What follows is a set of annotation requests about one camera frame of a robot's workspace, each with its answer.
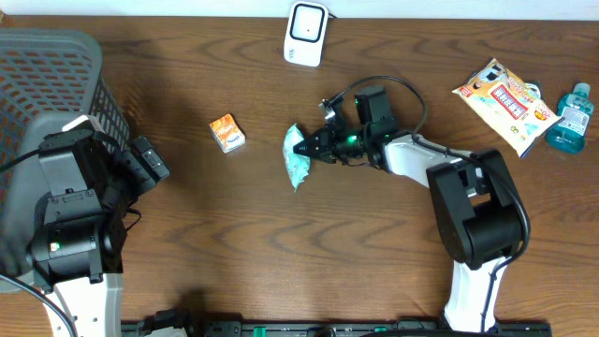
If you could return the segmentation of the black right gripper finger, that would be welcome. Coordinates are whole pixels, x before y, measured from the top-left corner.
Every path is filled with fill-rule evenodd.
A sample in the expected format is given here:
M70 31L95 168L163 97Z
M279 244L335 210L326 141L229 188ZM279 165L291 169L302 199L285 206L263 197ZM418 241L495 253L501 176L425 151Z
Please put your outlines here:
M303 155L303 156L309 157L314 160L318 160L318 161L322 160L321 151L317 150L316 148L295 147L293 149L293 151L295 154Z
M294 151L319 151L321 148L321 132L314 132L311 136L300 141L293 148Z

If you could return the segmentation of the teal snack pack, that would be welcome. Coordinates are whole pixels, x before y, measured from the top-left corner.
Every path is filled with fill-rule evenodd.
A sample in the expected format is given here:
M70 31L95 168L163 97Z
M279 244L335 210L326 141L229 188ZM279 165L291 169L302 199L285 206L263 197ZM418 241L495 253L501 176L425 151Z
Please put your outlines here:
M294 188L298 190L301 183L309 175L311 159L307 156L296 154L294 146L304 140L302 133L296 124L293 124L286 132L283 142L283 156L285 160L285 168L289 176L289 180Z

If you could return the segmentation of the small orange packet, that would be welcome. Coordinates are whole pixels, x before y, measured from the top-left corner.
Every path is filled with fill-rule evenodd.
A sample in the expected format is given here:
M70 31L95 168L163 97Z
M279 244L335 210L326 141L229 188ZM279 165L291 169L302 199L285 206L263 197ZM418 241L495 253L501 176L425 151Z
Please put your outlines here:
M246 142L244 133L230 113L211 122L210 129L225 154L241 147Z

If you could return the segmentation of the yellow snack bag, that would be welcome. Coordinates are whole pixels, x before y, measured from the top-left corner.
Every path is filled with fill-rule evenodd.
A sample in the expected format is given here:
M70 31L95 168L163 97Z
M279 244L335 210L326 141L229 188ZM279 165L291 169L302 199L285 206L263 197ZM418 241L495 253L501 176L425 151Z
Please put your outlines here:
M507 67L493 58L453 90L490 128L524 157L562 118Z

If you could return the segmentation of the blue mouthwash bottle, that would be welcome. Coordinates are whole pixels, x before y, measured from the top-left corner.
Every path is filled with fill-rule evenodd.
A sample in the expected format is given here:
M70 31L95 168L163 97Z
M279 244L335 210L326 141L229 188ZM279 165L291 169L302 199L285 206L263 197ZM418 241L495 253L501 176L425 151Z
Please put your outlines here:
M594 111L590 93L591 86L580 82L572 93L560 99L557 115L561 120L546 134L549 145L569 154L578 154L584 149L585 135Z

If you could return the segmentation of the small green round-logo box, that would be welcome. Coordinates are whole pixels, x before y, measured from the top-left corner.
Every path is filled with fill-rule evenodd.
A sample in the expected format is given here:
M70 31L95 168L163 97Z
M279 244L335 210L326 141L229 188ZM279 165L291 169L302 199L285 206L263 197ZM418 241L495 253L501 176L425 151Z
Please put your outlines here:
M530 89L534 95L536 97L538 97L539 99L541 99L543 97L542 95L542 91L540 89L540 86L538 85L537 82L526 82L526 86L528 89Z

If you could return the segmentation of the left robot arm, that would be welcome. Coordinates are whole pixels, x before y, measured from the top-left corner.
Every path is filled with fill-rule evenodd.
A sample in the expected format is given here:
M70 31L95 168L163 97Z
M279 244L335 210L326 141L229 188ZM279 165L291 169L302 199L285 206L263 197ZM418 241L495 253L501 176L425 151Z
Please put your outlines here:
M124 218L170 174L145 137L126 149L92 129L51 134L38 160L49 191L27 247L56 336L121 335Z

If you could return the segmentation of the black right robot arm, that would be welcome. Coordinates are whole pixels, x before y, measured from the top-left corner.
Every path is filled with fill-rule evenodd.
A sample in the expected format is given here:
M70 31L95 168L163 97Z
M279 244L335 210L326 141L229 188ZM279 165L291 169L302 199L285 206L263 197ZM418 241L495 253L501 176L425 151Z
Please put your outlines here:
M493 313L505 269L528 247L531 225L501 153L452 150L400 128L387 90L359 90L360 126L341 114L343 95L323 100L326 123L293 147L294 154L348 165L361 157L370 167L426 187L440 239L454 261L443 319L450 330L496 333Z

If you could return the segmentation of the white barcode scanner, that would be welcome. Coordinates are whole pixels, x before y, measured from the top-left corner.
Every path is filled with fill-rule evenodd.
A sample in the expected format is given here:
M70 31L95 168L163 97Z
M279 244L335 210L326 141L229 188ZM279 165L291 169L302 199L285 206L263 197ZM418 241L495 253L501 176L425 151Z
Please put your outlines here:
M288 63L318 67L321 62L329 10L321 4L297 1L289 12L284 58Z

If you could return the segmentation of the grey plastic mesh basket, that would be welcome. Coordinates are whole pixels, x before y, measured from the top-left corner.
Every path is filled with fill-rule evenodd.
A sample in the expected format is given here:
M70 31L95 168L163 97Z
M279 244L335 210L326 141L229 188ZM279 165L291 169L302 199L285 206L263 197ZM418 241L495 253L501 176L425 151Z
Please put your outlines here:
M131 139L121 109L102 78L103 53L90 35L73 30L1 31L1 162L37 148L77 117L94 116L122 148ZM49 187L31 157L1 174L1 272L32 285L25 260L37 201Z

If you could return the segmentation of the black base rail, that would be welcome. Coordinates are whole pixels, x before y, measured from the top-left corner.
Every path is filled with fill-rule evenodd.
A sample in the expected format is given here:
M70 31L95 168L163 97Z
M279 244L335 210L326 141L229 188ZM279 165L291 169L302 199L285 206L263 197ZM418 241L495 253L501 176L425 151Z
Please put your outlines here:
M122 322L122 336L150 336L155 330L165 329L171 323L152 323L150 320ZM191 330L190 336L208 337L313 337L362 336L369 333L388 332L393 330L433 330L450 331L449 327L429 319L404 318L395 323L364 323L364 322L332 322L332 323L256 323L239 321L206 321L203 323L172 323L176 329ZM494 336L512 337L551 337L553 336L549 323L496 323L491 329Z

